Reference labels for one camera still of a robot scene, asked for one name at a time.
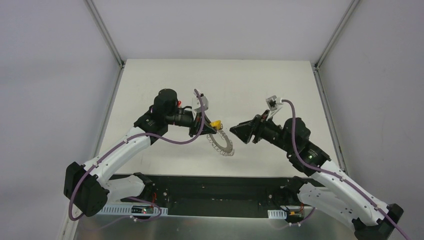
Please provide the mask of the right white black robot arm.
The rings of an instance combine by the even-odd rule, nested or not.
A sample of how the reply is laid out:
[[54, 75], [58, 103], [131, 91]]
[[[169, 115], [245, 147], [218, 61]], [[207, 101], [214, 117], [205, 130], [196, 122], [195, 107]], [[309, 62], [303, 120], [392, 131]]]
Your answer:
[[364, 190], [347, 176], [330, 156], [312, 143], [310, 130], [300, 117], [289, 118], [283, 126], [268, 119], [269, 111], [232, 126], [229, 130], [243, 143], [265, 140], [286, 152], [299, 172], [326, 187], [321, 191], [294, 176], [283, 188], [284, 200], [314, 207], [349, 228], [358, 240], [387, 240], [404, 210], [387, 204]]

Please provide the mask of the yellow tagged key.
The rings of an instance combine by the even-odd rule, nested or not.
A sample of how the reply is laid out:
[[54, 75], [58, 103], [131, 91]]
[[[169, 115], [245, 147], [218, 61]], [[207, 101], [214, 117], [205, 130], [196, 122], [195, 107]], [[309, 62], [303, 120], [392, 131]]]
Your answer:
[[216, 120], [210, 123], [210, 126], [215, 130], [221, 130], [223, 128], [222, 122], [220, 120]]

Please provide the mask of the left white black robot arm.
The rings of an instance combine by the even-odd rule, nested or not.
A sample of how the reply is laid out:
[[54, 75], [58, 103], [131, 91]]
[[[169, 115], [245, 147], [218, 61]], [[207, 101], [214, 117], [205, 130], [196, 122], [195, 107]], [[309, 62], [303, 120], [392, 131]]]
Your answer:
[[[221, 130], [219, 120], [211, 121], [206, 116], [208, 99], [197, 90], [194, 95], [192, 104], [182, 107], [175, 90], [160, 90], [148, 111], [114, 146], [83, 164], [73, 162], [66, 168], [63, 192], [69, 199], [68, 216], [72, 221], [94, 216], [106, 204], [130, 197], [143, 203], [156, 200], [153, 182], [144, 174], [137, 172], [117, 179], [112, 176], [157, 140], [186, 145], [201, 135]], [[81, 216], [73, 215], [73, 207], [81, 211]]]

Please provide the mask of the large metal disc keyring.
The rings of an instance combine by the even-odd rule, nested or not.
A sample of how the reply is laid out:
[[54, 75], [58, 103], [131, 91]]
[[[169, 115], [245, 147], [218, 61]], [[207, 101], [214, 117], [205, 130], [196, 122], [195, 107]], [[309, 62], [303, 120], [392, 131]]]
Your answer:
[[206, 138], [220, 155], [232, 157], [235, 154], [233, 142], [223, 130], [218, 130], [215, 134], [208, 134]]

